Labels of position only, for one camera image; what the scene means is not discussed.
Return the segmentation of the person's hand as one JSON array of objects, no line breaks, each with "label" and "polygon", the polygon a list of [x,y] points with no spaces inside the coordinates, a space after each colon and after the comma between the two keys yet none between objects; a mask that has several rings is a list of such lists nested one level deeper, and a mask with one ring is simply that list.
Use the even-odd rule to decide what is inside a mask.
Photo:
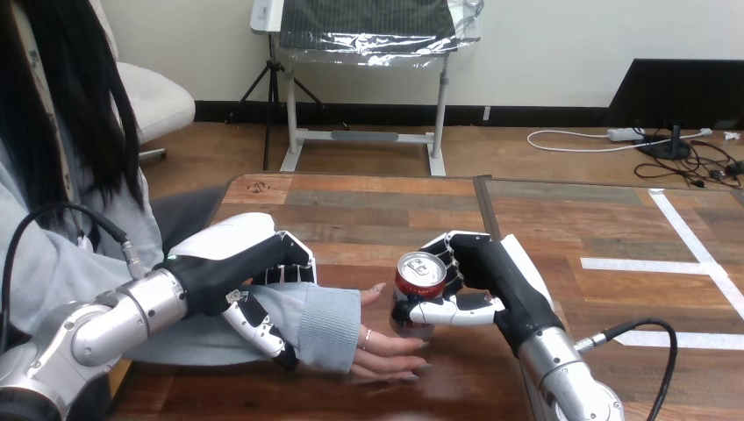
[{"label": "person's hand", "polygon": [[422,339],[390,337],[360,325],[350,374],[364,382],[413,382],[432,365],[417,352]]}]

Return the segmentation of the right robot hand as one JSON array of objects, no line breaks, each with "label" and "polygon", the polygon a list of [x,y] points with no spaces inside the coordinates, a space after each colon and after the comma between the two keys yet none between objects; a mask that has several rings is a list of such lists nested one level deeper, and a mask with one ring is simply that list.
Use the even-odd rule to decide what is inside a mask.
[{"label": "right robot hand", "polygon": [[451,231],[404,255],[396,268],[391,327],[428,339],[437,325],[494,324],[513,352],[538,332],[564,325],[534,264],[512,235]]}]

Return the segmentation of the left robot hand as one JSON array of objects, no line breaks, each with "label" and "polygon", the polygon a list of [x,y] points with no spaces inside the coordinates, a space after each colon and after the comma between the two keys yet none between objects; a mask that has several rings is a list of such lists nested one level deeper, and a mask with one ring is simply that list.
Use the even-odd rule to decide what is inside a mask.
[{"label": "left robot hand", "polygon": [[312,251],[266,213],[248,212],[203,229],[174,246],[156,269],[169,272],[183,289],[187,316],[221,316],[248,344],[292,371],[298,358],[269,313],[249,292],[260,285],[317,280]]}]

